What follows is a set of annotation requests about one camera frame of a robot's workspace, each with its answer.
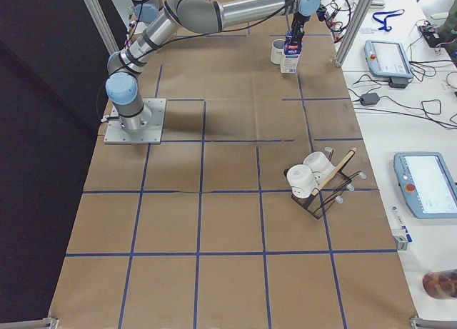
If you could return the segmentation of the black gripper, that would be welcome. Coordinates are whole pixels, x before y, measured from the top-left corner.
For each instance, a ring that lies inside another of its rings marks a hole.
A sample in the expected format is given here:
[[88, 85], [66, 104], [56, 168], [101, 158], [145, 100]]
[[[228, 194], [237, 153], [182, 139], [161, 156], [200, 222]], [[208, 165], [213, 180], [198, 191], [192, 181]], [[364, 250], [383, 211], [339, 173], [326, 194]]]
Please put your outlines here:
[[292, 38], [297, 39], [297, 44], [299, 47], [303, 46], [304, 26], [309, 21], [309, 19], [309, 15], [303, 15], [299, 12], [296, 12], [293, 15], [291, 31], [288, 31], [286, 34], [287, 48], [289, 48], [292, 45]]

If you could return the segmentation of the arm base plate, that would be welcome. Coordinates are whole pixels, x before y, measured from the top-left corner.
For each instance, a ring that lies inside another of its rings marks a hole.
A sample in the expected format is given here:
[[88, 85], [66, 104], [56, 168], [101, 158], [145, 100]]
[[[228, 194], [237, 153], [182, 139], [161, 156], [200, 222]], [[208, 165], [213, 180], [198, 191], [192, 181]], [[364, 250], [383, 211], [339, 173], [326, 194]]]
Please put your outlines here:
[[104, 143], [106, 144], [160, 144], [166, 113], [165, 98], [144, 98], [142, 112], [127, 118], [118, 114], [113, 106], [107, 122]]

